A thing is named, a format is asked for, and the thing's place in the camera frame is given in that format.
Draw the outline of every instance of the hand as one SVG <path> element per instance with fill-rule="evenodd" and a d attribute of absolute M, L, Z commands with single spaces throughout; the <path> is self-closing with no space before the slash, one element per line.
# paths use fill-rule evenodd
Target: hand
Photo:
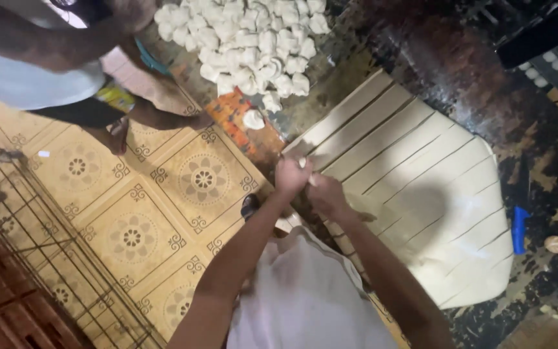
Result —
<path fill-rule="evenodd" d="M 107 3 L 127 34 L 144 29 L 158 9 L 156 0 L 107 0 Z"/>
<path fill-rule="evenodd" d="M 290 201 L 303 190 L 313 170 L 313 163 L 307 160 L 305 168 L 292 158 L 282 158 L 275 167 L 275 190 Z"/>
<path fill-rule="evenodd" d="M 307 187 L 307 197 L 318 214 L 332 222 L 356 215 L 346 201 L 342 183 L 337 179 L 314 173 L 312 181 L 313 184 Z"/>

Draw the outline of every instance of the black shorts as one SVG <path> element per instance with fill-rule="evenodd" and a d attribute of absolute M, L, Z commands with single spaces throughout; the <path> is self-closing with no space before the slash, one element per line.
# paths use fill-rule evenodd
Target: black shorts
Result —
<path fill-rule="evenodd" d="M 135 96 L 107 75 L 107 81 L 90 98 L 64 106 L 27 111 L 82 127 L 102 129 L 120 120 L 135 107 Z"/>

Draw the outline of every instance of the metal rack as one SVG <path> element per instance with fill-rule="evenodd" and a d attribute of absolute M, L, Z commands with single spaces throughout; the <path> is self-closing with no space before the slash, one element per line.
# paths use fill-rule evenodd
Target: metal rack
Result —
<path fill-rule="evenodd" d="M 33 164 L 20 152 L 0 149 L 0 190 L 7 196 L 0 203 L 0 311 L 16 302 L 30 321 L 40 323 L 28 298 L 38 293 L 51 300 L 56 312 L 67 317 L 65 321 L 77 323 L 87 339 L 95 345 L 99 342 L 101 349 L 164 348 L 166 342 L 42 188 L 31 171 Z M 4 273 L 10 265 L 22 269 L 18 277 Z M 45 277 L 46 271 L 60 287 Z M 70 273 L 85 282 L 96 298 L 76 290 Z"/>

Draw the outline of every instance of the person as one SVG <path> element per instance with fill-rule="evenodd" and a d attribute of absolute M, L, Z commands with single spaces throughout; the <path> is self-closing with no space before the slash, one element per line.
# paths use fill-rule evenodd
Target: person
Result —
<path fill-rule="evenodd" d="M 145 28 L 157 8 L 155 0 L 109 4 L 112 16 L 77 29 L 42 0 L 0 0 L 0 100 L 75 123 L 115 155 L 126 151 L 129 118 L 158 130 L 210 124 L 204 114 L 161 111 L 103 72 L 98 59 Z"/>
<path fill-rule="evenodd" d="M 454 347 L 441 311 L 350 208 L 341 183 L 312 174 L 312 167 L 311 161 L 301 168 L 283 158 L 275 169 L 275 191 L 261 207 L 247 197 L 248 219 L 202 274 L 168 349 L 397 347 L 347 258 L 305 227 L 271 237 L 280 214 L 305 186 L 314 210 L 351 240 L 371 287 L 412 347 Z M 315 186 L 307 184 L 310 175 Z"/>

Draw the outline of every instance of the blue handle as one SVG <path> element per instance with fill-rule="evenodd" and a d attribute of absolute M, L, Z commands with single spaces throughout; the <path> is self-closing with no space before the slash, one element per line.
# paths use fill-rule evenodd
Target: blue handle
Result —
<path fill-rule="evenodd" d="M 511 243 L 513 245 L 513 252 L 517 255 L 523 255 L 526 250 L 524 249 L 524 219 L 531 217 L 529 212 L 520 206 L 513 208 L 513 222 L 511 223 Z"/>

